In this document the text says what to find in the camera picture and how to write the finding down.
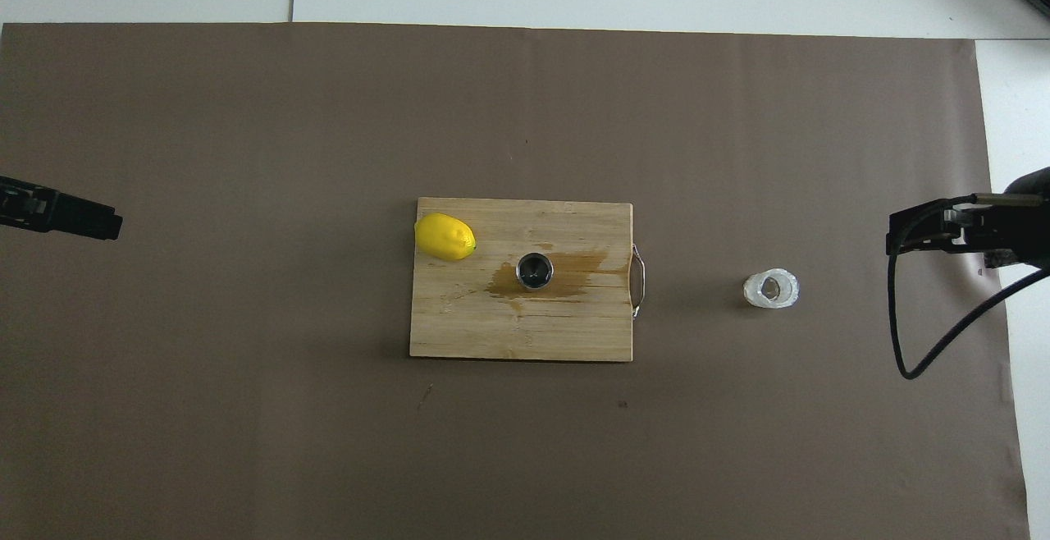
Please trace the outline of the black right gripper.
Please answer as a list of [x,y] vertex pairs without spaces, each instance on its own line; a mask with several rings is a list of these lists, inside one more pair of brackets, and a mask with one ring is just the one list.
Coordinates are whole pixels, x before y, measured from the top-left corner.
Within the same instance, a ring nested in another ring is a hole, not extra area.
[[[1010,182],[1004,191],[1009,195],[1038,195],[1038,207],[998,206],[1000,244],[984,253],[984,267],[1002,268],[1026,264],[1049,268],[1049,167],[1024,174]],[[993,195],[963,195],[934,199],[925,204],[892,213],[886,233],[886,255],[898,256],[916,251],[941,251],[948,254],[978,253],[978,245],[964,237],[972,225],[963,206],[991,206]]]

